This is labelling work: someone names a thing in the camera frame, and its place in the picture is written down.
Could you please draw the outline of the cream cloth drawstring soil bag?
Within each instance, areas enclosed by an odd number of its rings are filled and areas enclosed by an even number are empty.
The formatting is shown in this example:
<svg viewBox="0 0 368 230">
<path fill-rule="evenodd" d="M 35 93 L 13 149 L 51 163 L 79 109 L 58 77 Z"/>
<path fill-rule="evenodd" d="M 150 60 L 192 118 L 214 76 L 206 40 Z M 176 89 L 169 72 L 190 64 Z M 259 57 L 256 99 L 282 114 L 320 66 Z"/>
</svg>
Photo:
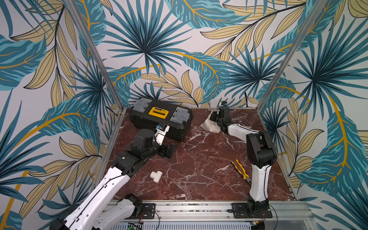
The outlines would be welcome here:
<svg viewBox="0 0 368 230">
<path fill-rule="evenodd" d="M 210 117 L 208 117 L 201 125 L 204 130 L 211 132 L 211 133 L 220 133 L 221 129 L 217 125 L 216 122 L 211 121 Z"/>
</svg>

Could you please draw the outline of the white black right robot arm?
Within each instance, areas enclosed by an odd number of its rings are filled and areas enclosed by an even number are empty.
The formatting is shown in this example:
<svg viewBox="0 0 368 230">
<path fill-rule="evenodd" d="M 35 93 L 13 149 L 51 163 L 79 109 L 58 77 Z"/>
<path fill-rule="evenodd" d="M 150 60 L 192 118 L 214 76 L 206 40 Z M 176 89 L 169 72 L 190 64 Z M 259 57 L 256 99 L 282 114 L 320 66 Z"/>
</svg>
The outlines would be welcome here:
<svg viewBox="0 0 368 230">
<path fill-rule="evenodd" d="M 252 178 L 250 179 L 243 166 L 237 162 L 234 166 L 245 180 L 251 183 L 248 200 L 245 203 L 233 203 L 228 212 L 238 219 L 272 218 L 268 198 L 268 180 L 272 165 L 277 160 L 274 144 L 267 131 L 257 131 L 236 123 L 230 117 L 231 109 L 226 102 L 213 112 L 210 121 L 215 122 L 220 130 L 230 136 L 236 137 L 247 144 L 247 157 L 252 165 Z"/>
</svg>

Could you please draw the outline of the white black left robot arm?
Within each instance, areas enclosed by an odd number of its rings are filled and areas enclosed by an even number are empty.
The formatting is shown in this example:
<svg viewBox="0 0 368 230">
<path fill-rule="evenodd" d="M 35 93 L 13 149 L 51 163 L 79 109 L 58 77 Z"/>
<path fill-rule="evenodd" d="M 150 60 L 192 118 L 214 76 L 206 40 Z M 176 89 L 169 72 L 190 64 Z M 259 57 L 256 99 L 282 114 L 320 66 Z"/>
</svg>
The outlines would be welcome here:
<svg viewBox="0 0 368 230">
<path fill-rule="evenodd" d="M 163 143 L 170 126 L 160 123 L 154 131 L 141 129 L 130 149 L 123 151 L 113 161 L 96 188 L 66 218 L 53 221 L 51 230 L 108 230 L 125 218 L 140 213 L 142 201 L 135 195 L 123 199 L 123 203 L 105 214 L 103 209 L 114 195 L 131 179 L 142 172 L 142 167 L 155 155 L 170 159 L 175 145 Z"/>
</svg>

